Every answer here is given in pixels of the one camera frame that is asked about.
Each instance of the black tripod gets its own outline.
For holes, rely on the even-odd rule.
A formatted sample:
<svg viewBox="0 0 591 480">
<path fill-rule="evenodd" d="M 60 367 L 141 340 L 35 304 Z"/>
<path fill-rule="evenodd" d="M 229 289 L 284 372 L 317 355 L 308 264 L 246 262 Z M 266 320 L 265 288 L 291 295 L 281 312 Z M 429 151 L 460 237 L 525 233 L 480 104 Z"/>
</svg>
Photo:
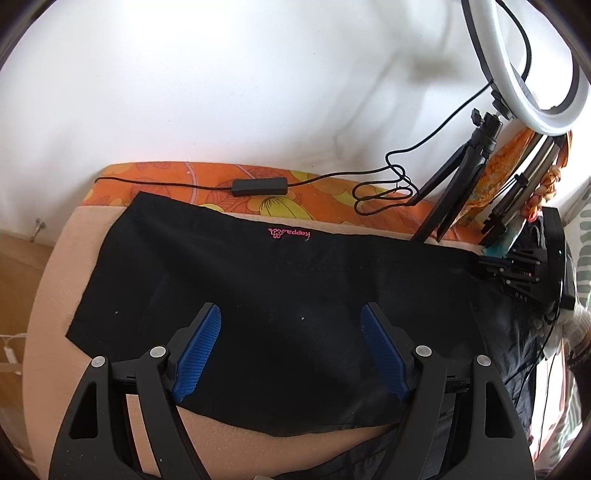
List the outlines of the black tripod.
<svg viewBox="0 0 591 480">
<path fill-rule="evenodd" d="M 486 162 L 495 149 L 496 138 L 503 124 L 497 115 L 487 113 L 482 118 L 476 109 L 472 111 L 472 122 L 476 125 L 476 129 L 471 139 L 458 148 L 435 175 L 405 204 L 413 206 L 419 203 L 457 169 L 441 198 L 413 235 L 412 240 L 414 241 L 424 242 L 436 228 L 437 241 L 440 241 L 460 213 L 484 172 Z"/>
</svg>

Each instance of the silver screw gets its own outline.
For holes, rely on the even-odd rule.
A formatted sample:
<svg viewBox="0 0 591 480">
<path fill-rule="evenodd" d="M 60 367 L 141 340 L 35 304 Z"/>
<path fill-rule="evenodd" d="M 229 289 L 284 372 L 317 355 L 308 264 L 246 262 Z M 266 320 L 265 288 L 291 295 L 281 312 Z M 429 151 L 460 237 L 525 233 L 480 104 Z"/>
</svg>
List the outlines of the silver screw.
<svg viewBox="0 0 591 480">
<path fill-rule="evenodd" d="M 488 358 L 486 355 L 478 355 L 476 357 L 476 361 L 483 367 L 488 367 L 491 364 L 491 359 Z"/>
<path fill-rule="evenodd" d="M 418 356 L 431 356 L 433 353 L 431 349 L 426 345 L 419 345 L 415 350 Z"/>
<path fill-rule="evenodd" d="M 95 368 L 102 367 L 105 364 L 105 357 L 101 355 L 96 356 L 92 359 L 90 364 Z"/>
<path fill-rule="evenodd" d="M 160 358 L 165 353 L 166 353 L 166 348 L 164 348 L 163 346 L 155 346 L 154 348 L 152 348 L 150 350 L 150 356 L 153 356 L 154 358 Z"/>
</svg>

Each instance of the wooden floor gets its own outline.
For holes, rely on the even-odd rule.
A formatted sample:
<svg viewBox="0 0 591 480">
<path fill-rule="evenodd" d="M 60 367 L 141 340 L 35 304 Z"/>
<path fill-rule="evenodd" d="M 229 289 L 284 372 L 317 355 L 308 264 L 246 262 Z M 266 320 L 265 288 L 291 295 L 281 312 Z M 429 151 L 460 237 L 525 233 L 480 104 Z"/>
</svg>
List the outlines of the wooden floor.
<svg viewBox="0 0 591 480">
<path fill-rule="evenodd" d="M 0 232 L 0 335 L 27 331 L 35 293 L 52 250 Z M 22 363 L 26 338 L 0 340 L 0 424 L 25 461 L 34 466 L 22 412 L 22 376 L 3 371 L 9 367 L 4 342 Z"/>
</svg>

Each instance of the pink embroidery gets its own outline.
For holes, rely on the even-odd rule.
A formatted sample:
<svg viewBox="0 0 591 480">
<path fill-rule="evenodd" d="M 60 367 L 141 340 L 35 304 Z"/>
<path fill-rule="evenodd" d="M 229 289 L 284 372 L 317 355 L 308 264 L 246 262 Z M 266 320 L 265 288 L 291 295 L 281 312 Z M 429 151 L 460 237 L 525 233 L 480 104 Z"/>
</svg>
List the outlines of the pink embroidery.
<svg viewBox="0 0 591 480">
<path fill-rule="evenodd" d="M 268 229 L 273 238 L 281 238 L 284 233 L 288 235 L 302 235 L 306 237 L 306 241 L 310 239 L 310 232 L 304 232 L 303 230 L 287 230 L 285 228 L 269 228 Z"/>
</svg>

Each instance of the black garment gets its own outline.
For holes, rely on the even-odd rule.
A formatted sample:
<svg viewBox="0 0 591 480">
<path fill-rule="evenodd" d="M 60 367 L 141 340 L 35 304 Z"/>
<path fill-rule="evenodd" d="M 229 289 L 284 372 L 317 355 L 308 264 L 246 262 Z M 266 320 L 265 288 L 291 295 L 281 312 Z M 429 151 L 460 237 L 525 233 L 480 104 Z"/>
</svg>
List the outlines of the black garment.
<svg viewBox="0 0 591 480">
<path fill-rule="evenodd" d="M 488 354 L 504 378 L 534 360 L 532 311 L 479 271 L 464 250 L 139 193 L 109 230 L 67 337 L 90 356 L 137 358 L 211 301 L 222 331 L 184 408 L 276 436 L 396 423 L 404 405 L 386 392 L 359 326 L 367 302 L 440 355 Z M 508 386 L 514 398 L 519 386 Z M 527 427 L 527 389 L 521 404 Z"/>
</svg>

